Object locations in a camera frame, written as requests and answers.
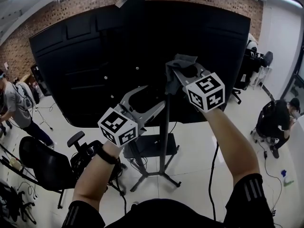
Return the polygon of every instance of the cap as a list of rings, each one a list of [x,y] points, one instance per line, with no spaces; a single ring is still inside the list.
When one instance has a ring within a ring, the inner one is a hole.
[[[300,112],[300,101],[298,98],[293,98],[290,102],[290,105],[294,106],[298,112]]]

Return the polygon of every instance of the brick wall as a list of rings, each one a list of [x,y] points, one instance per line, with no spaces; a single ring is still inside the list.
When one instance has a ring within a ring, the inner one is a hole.
[[[47,26],[75,14],[115,4],[118,0],[59,0],[43,7],[32,15],[0,47],[0,68],[4,70],[7,62],[8,76],[22,78],[30,73],[30,67],[35,64],[29,37],[35,35]],[[250,32],[258,40],[261,30],[263,3],[255,0],[178,0],[207,4],[227,9],[251,18]]]

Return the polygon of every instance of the white floor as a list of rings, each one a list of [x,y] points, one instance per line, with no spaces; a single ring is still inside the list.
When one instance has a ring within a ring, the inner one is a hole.
[[[264,157],[262,148],[258,144],[254,144],[250,131],[255,127],[257,117],[262,107],[270,101],[267,94],[256,88],[251,87],[240,95],[242,104],[238,105],[232,97],[225,110],[225,113],[239,130],[250,140],[260,162],[260,170],[264,178],[264,191],[270,208],[276,202],[280,193],[280,183],[277,179],[266,175],[264,168]],[[49,107],[53,104],[52,97],[43,98],[40,107]],[[46,121],[54,128],[52,132],[45,123],[41,128],[49,134],[49,136],[57,143],[55,150],[65,154],[69,159],[76,152],[74,147],[68,148],[67,141],[75,133],[80,130],[85,132],[85,137],[80,141],[91,142],[100,140],[105,142],[99,129],[80,129],[71,126],[62,116],[57,105],[49,112],[49,109],[41,108],[41,113]],[[34,113],[34,121],[40,123],[41,117],[37,112]],[[157,127],[149,128],[147,134],[157,134]],[[167,173],[176,181],[181,181],[179,188],[174,187],[163,177],[147,178],[135,192],[129,192],[129,189],[138,181],[141,176],[138,171],[133,169],[129,162],[121,155],[121,160],[128,166],[128,170],[123,173],[121,181],[127,187],[126,200],[129,206],[132,202],[142,202],[144,200],[155,198],[168,198],[180,201],[199,214],[212,218],[212,205],[208,195],[208,184],[210,176],[211,162],[216,147],[216,139],[209,127],[208,123],[180,124],[177,123],[173,130],[175,141],[180,145],[180,150],[174,157]],[[21,138],[26,136],[26,133],[17,127],[12,130],[8,129],[8,135],[3,136],[1,143],[18,156],[18,146]],[[296,174],[294,165],[289,154],[287,146],[283,146],[280,151],[280,158],[274,159],[270,151],[268,151],[267,170],[268,173],[280,178],[283,181],[281,171],[287,170],[289,179],[295,182],[288,187],[283,187],[281,197],[276,206],[275,222],[282,225],[284,228],[297,227],[299,214],[299,189],[296,182]],[[157,171],[159,166],[158,158],[148,158],[147,171]],[[224,163],[221,153],[218,154],[215,163],[215,172],[212,182],[212,197],[215,202],[216,214],[218,220],[223,220],[226,214],[225,205],[229,200],[232,192],[232,177],[229,173],[226,164]],[[0,177],[7,181],[9,185],[18,187],[22,182],[22,178],[7,168],[0,165]],[[33,200],[32,196],[28,195],[28,185],[23,184],[21,190],[24,190],[28,199]],[[36,187],[38,199],[35,201],[35,207],[32,208],[37,225],[40,228],[60,228],[66,217],[68,206],[71,202],[73,190],[67,190],[64,195],[63,209],[57,209],[59,194],[44,190],[42,187]],[[108,225],[124,215],[124,201],[119,196],[118,192],[109,187],[105,193],[101,205],[100,213],[103,216],[105,223]],[[19,227],[26,227],[25,223],[18,222]]]

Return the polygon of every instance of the gray cloth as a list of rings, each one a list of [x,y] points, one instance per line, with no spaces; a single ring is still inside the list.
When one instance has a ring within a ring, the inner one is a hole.
[[[187,68],[195,64],[198,57],[176,54],[173,61],[166,63],[166,93],[175,95],[181,83],[176,77],[171,67]]]
[[[4,104],[8,112],[14,112],[13,119],[20,128],[28,127],[31,123],[31,117],[28,110],[22,104],[22,98],[14,88],[12,83],[8,83],[4,91]]]

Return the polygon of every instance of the chair armrest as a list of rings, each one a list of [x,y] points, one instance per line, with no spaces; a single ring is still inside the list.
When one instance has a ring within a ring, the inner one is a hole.
[[[83,138],[85,133],[83,131],[79,131],[72,138],[67,141],[67,146],[71,147],[75,143],[77,143],[81,138]]]

